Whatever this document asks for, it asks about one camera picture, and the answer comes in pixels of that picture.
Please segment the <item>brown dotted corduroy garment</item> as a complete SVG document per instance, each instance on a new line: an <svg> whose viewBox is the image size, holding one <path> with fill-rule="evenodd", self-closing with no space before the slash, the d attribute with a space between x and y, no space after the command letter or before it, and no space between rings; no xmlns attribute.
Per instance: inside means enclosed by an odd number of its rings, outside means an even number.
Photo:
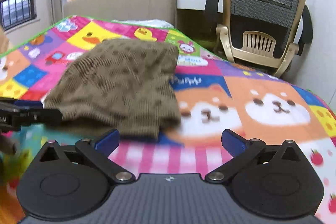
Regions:
<svg viewBox="0 0 336 224"><path fill-rule="evenodd" d="M44 106L62 113L60 131L156 139L181 122L170 84L178 56L172 44L106 40L68 65Z"/></svg>

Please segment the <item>colourful cartoon play mat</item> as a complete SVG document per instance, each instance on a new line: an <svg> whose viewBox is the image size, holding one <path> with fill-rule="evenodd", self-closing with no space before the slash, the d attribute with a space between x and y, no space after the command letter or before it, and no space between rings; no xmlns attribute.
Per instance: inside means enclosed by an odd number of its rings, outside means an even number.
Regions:
<svg viewBox="0 0 336 224"><path fill-rule="evenodd" d="M335 114L318 96L277 77L220 59L179 30L71 16L1 57L1 96L42 101L66 67L108 38L170 43L179 50L171 80L181 125L155 140L122 140L110 155L140 173L207 174L230 159L229 128L268 144L294 140L319 175L317 217L335 223Z"/></svg>

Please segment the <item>brown paper bag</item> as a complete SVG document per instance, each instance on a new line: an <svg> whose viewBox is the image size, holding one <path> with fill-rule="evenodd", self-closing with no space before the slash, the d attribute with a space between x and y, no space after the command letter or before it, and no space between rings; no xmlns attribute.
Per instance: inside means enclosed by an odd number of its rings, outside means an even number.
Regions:
<svg viewBox="0 0 336 224"><path fill-rule="evenodd" d="M9 38L6 36L5 31L2 26L0 26L0 54L6 53L13 49Z"/></svg>

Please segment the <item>beige mesh office chair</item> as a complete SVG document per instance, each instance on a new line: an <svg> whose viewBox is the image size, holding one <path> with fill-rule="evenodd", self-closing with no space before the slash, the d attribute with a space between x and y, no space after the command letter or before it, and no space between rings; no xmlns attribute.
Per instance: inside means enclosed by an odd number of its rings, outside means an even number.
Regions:
<svg viewBox="0 0 336 224"><path fill-rule="evenodd" d="M281 77L313 39L306 0L206 0L217 37L214 52L229 62Z"/></svg>

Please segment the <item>white pillow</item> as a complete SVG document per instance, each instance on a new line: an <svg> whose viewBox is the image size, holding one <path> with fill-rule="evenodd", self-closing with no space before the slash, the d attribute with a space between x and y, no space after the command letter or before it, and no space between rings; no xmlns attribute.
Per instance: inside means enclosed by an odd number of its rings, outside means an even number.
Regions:
<svg viewBox="0 0 336 224"><path fill-rule="evenodd" d="M174 26L164 20L112 20L114 23L131 24L138 26L154 27L154 28L174 28Z"/></svg>

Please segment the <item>beige upholstered headboard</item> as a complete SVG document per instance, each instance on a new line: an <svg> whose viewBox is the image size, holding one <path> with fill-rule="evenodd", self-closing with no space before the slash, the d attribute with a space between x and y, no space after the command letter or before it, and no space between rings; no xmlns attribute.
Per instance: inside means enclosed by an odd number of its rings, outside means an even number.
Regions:
<svg viewBox="0 0 336 224"><path fill-rule="evenodd" d="M164 20L176 24L177 0L72 0L63 16L87 16L104 20Z"/></svg>

